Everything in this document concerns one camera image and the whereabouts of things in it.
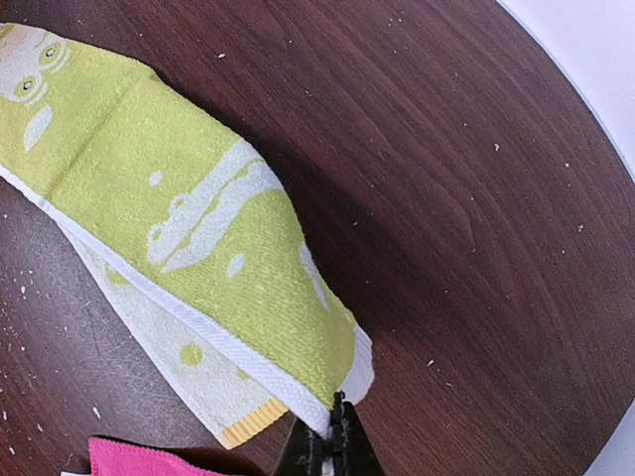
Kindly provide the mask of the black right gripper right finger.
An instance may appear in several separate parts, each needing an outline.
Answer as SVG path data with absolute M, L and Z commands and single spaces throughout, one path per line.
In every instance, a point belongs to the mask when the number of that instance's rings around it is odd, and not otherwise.
M 330 424 L 334 475 L 385 475 L 355 407 L 345 399 L 344 392 L 334 394 Z

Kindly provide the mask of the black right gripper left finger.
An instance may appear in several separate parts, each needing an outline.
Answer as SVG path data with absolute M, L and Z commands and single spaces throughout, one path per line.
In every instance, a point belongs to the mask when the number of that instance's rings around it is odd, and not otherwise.
M 319 476 L 322 474 L 324 441 L 296 418 L 273 476 Z

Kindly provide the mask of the green and white patterned towel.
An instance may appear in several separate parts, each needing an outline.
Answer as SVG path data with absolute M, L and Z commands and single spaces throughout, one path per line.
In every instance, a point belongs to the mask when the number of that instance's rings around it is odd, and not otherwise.
M 336 392 L 367 395 L 371 340 L 320 276 L 281 182 L 148 66 L 3 24 L 1 175 L 224 447 L 285 413 L 325 434 Z

